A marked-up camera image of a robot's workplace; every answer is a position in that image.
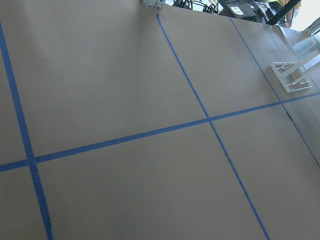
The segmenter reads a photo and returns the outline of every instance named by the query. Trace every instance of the white bracket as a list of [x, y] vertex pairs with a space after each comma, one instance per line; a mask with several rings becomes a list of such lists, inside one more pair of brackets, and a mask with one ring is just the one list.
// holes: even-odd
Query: white bracket
[[[302, 65], [300, 63], [274, 62], [270, 66], [287, 93], [292, 93], [312, 87], [310, 77], [308, 76], [307, 72], [303, 71]], [[294, 69], [295, 72], [286, 74], [286, 71], [290, 71], [292, 69]]]
[[142, 4], [146, 7], [162, 9], [166, 0], [142, 0]]

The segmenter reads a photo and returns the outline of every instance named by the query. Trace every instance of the white metal stand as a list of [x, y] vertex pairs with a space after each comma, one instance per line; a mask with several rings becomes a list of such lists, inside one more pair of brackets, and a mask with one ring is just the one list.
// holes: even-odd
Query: white metal stand
[[320, 70], [320, 62], [305, 70], [304, 65], [320, 55], [320, 39], [311, 36], [293, 47], [297, 58], [274, 62], [270, 66], [287, 93], [312, 87], [310, 76]]

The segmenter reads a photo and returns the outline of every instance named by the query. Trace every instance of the cable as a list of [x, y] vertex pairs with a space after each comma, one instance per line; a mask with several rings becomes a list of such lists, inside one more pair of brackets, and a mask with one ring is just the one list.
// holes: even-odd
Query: cable
[[193, 9], [193, 3], [190, 0], [175, 0], [173, 7]]
[[203, 7], [202, 12], [208, 13], [208, 14], [213, 14], [215, 7], [216, 6], [214, 4], [211, 4], [210, 6], [205, 4], [204, 7]]
[[198, 5], [198, 6], [201, 6], [201, 7], [204, 6], [204, 5], [201, 5], [201, 4], [199, 4], [199, 3], [195, 3], [195, 1], [192, 1], [192, 4], [195, 4], [195, 5]]
[[216, 6], [216, 11], [214, 11], [214, 12], [215, 12], [216, 14], [219, 14], [219, 11], [218, 11], [219, 2], [217, 2], [215, 6]]
[[199, 6], [204, 6], [205, 5], [202, 1], [192, 1], [192, 3], [200, 3], [200, 4], [202, 4], [202, 5], [198, 4]]
[[267, 6], [267, 5], [265, 5], [265, 4], [263, 4], [263, 3], [256, 3], [258, 6], [260, 6], [260, 7], [264, 7], [264, 8], [266, 8], [266, 9], [268, 9], [269, 7]]

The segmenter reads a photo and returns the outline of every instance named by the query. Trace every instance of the yellow shirt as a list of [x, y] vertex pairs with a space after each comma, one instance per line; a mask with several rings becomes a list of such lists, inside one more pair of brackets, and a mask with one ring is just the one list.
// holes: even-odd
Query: yellow shirt
[[[277, 2], [280, 3], [281, 6], [283, 7], [285, 4], [290, 2], [290, 0], [277, 0]], [[299, 2], [299, 4], [295, 6], [295, 9], [299, 9], [299, 8], [301, 8], [301, 2]]]

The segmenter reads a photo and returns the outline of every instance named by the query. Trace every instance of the sticker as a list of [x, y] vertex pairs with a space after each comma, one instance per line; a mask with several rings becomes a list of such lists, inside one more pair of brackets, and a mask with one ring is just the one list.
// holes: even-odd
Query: sticker
[[231, 10], [237, 15], [244, 15], [241, 9], [238, 6], [231, 6]]

